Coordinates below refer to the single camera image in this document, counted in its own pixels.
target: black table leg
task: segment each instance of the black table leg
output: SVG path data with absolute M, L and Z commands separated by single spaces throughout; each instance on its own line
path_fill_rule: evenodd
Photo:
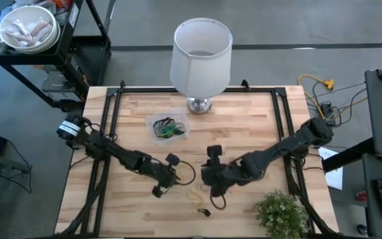
M 354 161 L 361 159 L 364 153 L 369 153 L 374 155 L 374 140 L 373 138 L 366 139 L 357 145 L 342 151 L 341 153 L 329 157 L 322 162 L 325 173 L 338 169 Z

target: metal shelf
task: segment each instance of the metal shelf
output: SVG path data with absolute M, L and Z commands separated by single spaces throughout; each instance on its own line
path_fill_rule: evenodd
M 105 68 L 111 56 L 111 41 L 92 0 L 88 4 L 101 36 L 74 37 L 74 29 L 84 0 L 74 0 L 64 26 L 60 40 L 50 49 L 38 54 L 0 54 L 0 65 L 27 88 L 53 108 L 67 112 L 72 108 L 82 108 L 90 86 L 101 86 Z M 17 71 L 14 65 L 54 65 L 72 84 L 74 93 L 81 102 L 71 100 L 54 101 L 26 77 Z

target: yellow cable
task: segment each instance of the yellow cable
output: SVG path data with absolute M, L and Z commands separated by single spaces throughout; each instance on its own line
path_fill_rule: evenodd
M 311 76 L 311 75 L 304 74 L 304 75 L 301 75 L 301 76 L 298 77 L 297 83 L 298 83 L 299 86 L 302 85 L 302 78 L 304 78 L 304 77 L 308 77 L 308 78 L 311 78 L 311 79 L 316 80 L 316 81 L 318 81 L 318 82 L 321 82 L 321 83 L 323 83 L 325 86 L 330 85 L 330 83 L 331 83 L 331 84 L 334 84 L 334 80 L 331 80 L 332 82 L 330 82 L 330 81 L 328 81 L 328 80 L 321 80 L 321 79 L 319 79 L 319 78 L 317 78 L 317 77 L 315 77 L 315 76 Z M 358 103 L 361 103 L 361 102 L 363 102 L 364 100 L 367 99 L 367 98 L 364 98 L 364 99 L 362 99 L 362 100 L 360 100 L 360 101 L 358 101 L 358 102 L 355 102 L 355 103 L 353 103 L 353 104 L 351 104 L 351 105 L 349 105 L 349 106 L 346 106 L 346 107 L 341 111 L 341 113 L 339 113 L 338 115 L 336 115 L 334 118 L 329 119 L 329 118 L 325 117 L 325 115 L 322 113 L 322 110 L 320 109 L 320 106 L 318 105 L 318 103 L 316 103 L 316 102 L 313 100 L 313 98 L 315 98 L 315 96 L 310 96 L 306 91 L 304 91 L 304 94 L 308 97 L 309 100 L 311 100 L 311 101 L 313 102 L 313 104 L 316 106 L 316 108 L 318 108 L 319 114 L 321 115 L 322 119 L 324 119 L 325 121 L 334 121 L 334 120 L 336 120 L 336 119 L 337 119 L 338 117 L 340 117 L 340 116 L 343 114 L 343 112 L 345 112 L 347 109 L 349 109 L 350 107 L 352 107 L 352 106 L 354 106 L 354 105 L 356 105 L 356 104 L 358 104 Z
M 305 75 L 301 75 L 301 76 L 298 77 L 298 79 L 297 79 L 297 84 L 298 84 L 299 86 L 302 85 L 302 79 L 303 79 L 304 77 L 311 78 L 311 79 L 313 79 L 313 80 L 316 80 L 316 81 L 321 82 L 321 83 L 323 83 L 324 85 L 326 85 L 325 81 L 323 81 L 323 80 L 321 80 L 321 79 L 319 79 L 319 78 L 317 78 L 317 77 L 315 77 L 315 76 L 311 76 L 311 75 L 307 75 L 307 74 L 305 74 Z M 305 94 L 307 97 L 309 97 L 309 100 L 311 100 L 311 101 L 313 102 L 313 104 L 318 108 L 319 114 L 321 115 L 321 117 L 322 117 L 323 120 L 325 120 L 325 121 L 332 121 L 332 120 L 333 120 L 333 119 L 328 119 L 327 117 L 324 116 L 324 113 L 322 113 L 321 108 L 319 107 L 318 103 L 316 103 L 316 102 L 312 99 L 312 98 L 313 98 L 312 96 L 310 96 L 306 91 L 304 91 L 304 94 Z

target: potted plant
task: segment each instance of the potted plant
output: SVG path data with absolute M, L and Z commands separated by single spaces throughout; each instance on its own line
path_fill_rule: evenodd
M 308 213 L 292 195 L 275 191 L 256 205 L 259 226 L 274 239 L 297 239 L 306 232 Z

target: white lampshade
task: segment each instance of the white lampshade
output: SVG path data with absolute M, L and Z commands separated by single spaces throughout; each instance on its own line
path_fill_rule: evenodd
M 170 81 L 186 97 L 221 94 L 231 78 L 232 34 L 222 23 L 190 19 L 175 31 Z

